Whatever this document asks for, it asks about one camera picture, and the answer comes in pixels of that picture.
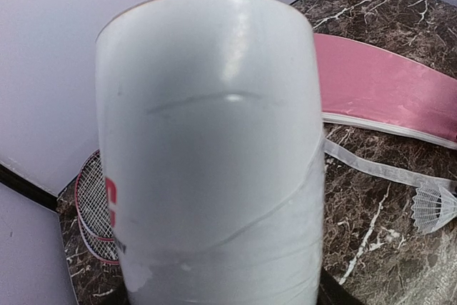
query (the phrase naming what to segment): white cylindrical tube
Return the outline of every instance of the white cylindrical tube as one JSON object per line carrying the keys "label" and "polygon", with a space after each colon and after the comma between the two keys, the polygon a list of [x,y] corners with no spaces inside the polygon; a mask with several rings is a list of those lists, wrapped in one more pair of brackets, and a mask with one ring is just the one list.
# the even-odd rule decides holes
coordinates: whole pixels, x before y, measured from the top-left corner
{"label": "white cylindrical tube", "polygon": [[153,0],[96,42],[133,305],[314,305],[322,120],[311,26],[275,0]]}

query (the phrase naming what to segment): black baseboard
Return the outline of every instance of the black baseboard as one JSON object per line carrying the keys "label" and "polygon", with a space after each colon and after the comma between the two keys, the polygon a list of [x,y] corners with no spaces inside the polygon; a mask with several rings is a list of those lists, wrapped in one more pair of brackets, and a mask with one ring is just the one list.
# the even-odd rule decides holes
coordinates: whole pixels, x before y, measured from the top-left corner
{"label": "black baseboard", "polygon": [[363,305],[350,295],[324,268],[321,270],[317,305]]}
{"label": "black baseboard", "polygon": [[57,198],[55,196],[33,185],[30,181],[27,181],[1,164],[0,183],[47,209],[55,211],[57,208]]}

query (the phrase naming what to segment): shuttlecock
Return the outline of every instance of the shuttlecock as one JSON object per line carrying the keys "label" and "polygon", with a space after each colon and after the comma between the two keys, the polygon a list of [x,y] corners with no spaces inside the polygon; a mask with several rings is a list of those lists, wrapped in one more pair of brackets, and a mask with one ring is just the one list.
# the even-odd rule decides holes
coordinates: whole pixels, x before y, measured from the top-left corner
{"label": "shuttlecock", "polygon": [[445,226],[457,216],[457,198],[443,187],[420,187],[413,197],[414,226],[429,234]]}

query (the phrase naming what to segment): white strap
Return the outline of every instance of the white strap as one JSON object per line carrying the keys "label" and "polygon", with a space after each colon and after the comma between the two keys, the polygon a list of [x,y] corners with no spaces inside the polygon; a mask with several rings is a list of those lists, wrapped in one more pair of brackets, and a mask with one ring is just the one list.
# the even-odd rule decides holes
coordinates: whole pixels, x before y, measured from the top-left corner
{"label": "white strap", "polygon": [[322,119],[326,123],[349,125],[362,129],[386,132],[387,134],[393,134],[397,136],[412,137],[413,139],[420,139],[421,141],[436,144],[437,146],[444,146],[449,149],[457,150],[456,142],[426,134],[422,131],[403,128],[399,125],[381,123],[380,121],[371,121],[369,119],[347,116],[345,114],[331,114],[328,112],[322,113]]}
{"label": "white strap", "polygon": [[325,140],[324,151],[344,164],[366,174],[409,186],[422,187],[426,185],[427,187],[436,189],[441,186],[452,193],[456,192],[457,181],[420,174],[414,171],[365,160],[328,139]]}

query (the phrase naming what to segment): white zipper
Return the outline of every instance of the white zipper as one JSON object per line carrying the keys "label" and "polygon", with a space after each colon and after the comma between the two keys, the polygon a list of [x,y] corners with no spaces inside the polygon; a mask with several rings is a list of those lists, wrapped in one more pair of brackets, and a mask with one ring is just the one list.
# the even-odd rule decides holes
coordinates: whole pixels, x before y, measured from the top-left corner
{"label": "white zipper", "polygon": [[403,128],[398,125],[380,123],[378,121],[372,121],[370,119],[360,119],[352,116],[346,116],[344,114],[330,114],[328,112],[323,112],[322,117],[323,121],[325,121],[326,123],[350,125],[362,129],[381,131],[387,134],[411,137],[413,139],[420,139],[421,141],[457,150],[456,142],[449,141],[448,139],[442,139],[441,137],[437,137],[434,135],[425,134],[414,129]]}

